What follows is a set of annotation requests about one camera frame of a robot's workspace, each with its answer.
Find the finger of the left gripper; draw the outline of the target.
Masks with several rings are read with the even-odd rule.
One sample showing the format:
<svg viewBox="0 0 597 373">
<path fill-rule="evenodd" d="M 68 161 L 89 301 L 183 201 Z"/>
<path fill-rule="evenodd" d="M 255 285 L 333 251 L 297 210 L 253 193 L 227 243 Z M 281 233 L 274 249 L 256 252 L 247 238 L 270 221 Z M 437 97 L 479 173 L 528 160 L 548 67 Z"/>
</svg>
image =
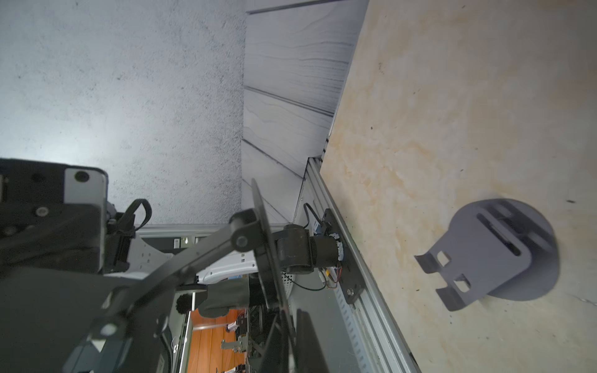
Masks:
<svg viewBox="0 0 597 373">
<path fill-rule="evenodd" d="M 231 217 L 230 222 L 197 245 L 174 256 L 144 280 L 121 292 L 104 313 L 106 321 L 127 320 L 131 314 L 164 292 L 175 290 L 196 273 L 236 251 L 245 253 L 261 246 L 261 216 L 251 208 Z"/>
</svg>

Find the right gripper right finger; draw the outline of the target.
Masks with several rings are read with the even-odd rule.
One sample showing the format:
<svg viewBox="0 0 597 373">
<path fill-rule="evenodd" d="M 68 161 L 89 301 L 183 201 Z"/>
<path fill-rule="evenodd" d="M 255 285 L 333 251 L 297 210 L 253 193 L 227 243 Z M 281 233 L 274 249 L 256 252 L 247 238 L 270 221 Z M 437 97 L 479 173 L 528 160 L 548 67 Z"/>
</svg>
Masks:
<svg viewBox="0 0 597 373">
<path fill-rule="evenodd" d="M 297 310 L 296 372 L 329 373 L 317 333 L 308 312 Z"/>
</svg>

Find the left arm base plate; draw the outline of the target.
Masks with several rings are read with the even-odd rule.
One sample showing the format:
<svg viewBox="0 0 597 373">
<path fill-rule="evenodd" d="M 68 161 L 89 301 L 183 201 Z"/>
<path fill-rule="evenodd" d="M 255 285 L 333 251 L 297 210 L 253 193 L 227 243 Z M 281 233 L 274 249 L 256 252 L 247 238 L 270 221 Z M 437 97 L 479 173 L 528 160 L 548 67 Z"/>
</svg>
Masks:
<svg viewBox="0 0 597 373">
<path fill-rule="evenodd" d="M 365 279 L 357 264 L 356 257 L 351 250 L 347 236 L 342 233 L 340 223 L 330 208 L 323 213 L 325 235 L 333 237 L 340 245 L 339 259 L 341 275 L 339 284 L 346 303 L 353 305 L 365 290 Z"/>
</svg>

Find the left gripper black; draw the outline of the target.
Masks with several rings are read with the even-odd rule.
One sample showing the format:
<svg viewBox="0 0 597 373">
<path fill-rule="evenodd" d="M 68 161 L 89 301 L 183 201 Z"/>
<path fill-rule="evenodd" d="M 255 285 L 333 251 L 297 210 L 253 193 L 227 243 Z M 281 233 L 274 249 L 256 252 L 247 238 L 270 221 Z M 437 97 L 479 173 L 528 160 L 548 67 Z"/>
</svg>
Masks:
<svg viewBox="0 0 597 373">
<path fill-rule="evenodd" d="M 102 169 L 2 159 L 1 268 L 100 272 L 107 188 Z"/>
</svg>

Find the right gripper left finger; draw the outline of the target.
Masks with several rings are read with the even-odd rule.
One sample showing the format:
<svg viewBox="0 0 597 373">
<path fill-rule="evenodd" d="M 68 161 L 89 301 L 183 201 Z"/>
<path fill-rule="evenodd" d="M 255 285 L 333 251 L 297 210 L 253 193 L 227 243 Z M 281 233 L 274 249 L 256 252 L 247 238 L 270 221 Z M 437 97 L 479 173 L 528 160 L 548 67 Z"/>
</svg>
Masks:
<svg viewBox="0 0 597 373">
<path fill-rule="evenodd" d="M 275 317 L 258 371 L 259 373 L 289 372 L 289 331 L 281 314 Z"/>
</svg>

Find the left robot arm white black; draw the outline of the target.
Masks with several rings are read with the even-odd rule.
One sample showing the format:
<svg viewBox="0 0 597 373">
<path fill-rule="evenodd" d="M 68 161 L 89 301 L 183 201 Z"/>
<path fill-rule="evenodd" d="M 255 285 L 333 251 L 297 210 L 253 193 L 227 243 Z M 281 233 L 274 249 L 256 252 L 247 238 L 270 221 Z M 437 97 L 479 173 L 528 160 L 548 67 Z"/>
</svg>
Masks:
<svg viewBox="0 0 597 373">
<path fill-rule="evenodd" d="M 107 200 L 108 176 L 102 169 L 22 159 L 1 161 L 1 269 L 37 267 L 81 273 L 116 270 L 123 243 L 135 238 L 135 214 L 152 215 L 144 199 L 122 213 Z M 191 279 L 231 252 L 253 253 L 269 307 L 282 303 L 274 277 L 328 267 L 339 261 L 337 239 L 312 236 L 306 228 L 286 225 L 274 233 L 262 198 L 231 217 L 217 241 L 209 236 L 176 255 L 144 281 L 118 295 L 105 323 L 127 323 L 157 296 Z"/>
</svg>

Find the dark phone stand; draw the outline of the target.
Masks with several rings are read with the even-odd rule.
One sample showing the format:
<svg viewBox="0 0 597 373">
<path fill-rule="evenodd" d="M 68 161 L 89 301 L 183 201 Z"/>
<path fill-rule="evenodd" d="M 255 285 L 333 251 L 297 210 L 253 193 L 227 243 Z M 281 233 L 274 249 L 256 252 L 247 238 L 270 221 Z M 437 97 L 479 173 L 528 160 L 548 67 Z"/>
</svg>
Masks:
<svg viewBox="0 0 597 373">
<path fill-rule="evenodd" d="M 296 332 L 281 275 L 281 265 L 267 217 L 264 199 L 255 179 L 251 180 L 253 210 L 257 217 L 259 243 L 254 250 L 264 300 L 269 309 L 277 309 L 282 333 L 290 348 L 295 347 Z"/>
</svg>

